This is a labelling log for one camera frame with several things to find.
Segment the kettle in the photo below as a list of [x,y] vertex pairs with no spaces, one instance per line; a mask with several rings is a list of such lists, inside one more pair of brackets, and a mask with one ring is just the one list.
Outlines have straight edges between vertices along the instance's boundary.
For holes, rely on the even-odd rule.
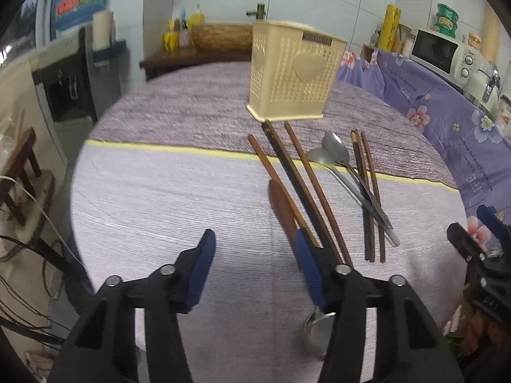
[[477,69],[470,76],[463,94],[472,104],[493,119],[499,102],[499,84],[500,76],[496,70],[490,76],[482,69]]

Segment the lavender tablecloth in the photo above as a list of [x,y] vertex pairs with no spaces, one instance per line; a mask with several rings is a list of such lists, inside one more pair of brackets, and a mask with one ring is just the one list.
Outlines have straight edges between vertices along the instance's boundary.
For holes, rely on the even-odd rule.
[[493,207],[511,223],[511,141],[443,79],[397,53],[375,50],[367,62],[347,51],[337,77],[370,91],[414,124],[451,172],[469,233],[483,248],[495,245],[476,210]]

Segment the microwave oven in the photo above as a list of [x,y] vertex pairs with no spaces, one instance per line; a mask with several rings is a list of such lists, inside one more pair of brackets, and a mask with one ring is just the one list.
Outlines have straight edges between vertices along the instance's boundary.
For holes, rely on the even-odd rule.
[[410,59],[461,89],[484,63],[477,49],[428,29],[417,31]]

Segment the cream plastic basket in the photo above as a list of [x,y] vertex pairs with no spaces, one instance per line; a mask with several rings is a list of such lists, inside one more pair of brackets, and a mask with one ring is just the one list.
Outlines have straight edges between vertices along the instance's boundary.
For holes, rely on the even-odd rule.
[[322,118],[346,46],[306,25],[256,21],[247,109],[260,122]]

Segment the blue rubber grip pad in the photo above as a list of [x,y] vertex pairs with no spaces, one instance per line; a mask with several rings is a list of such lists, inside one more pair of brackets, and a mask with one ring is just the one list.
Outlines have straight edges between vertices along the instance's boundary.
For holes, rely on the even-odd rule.
[[192,308],[197,305],[210,272],[211,263],[215,256],[217,241],[213,230],[207,230],[199,244],[200,253],[195,261],[188,278],[188,296],[185,300],[186,306]]
[[507,231],[504,223],[495,216],[486,206],[477,208],[477,218],[495,235],[499,240],[506,237]]
[[321,311],[326,310],[326,299],[323,296],[323,275],[319,269],[312,250],[308,245],[306,232],[298,230],[295,236],[295,255],[300,265],[301,272],[305,277],[309,296],[314,305]]

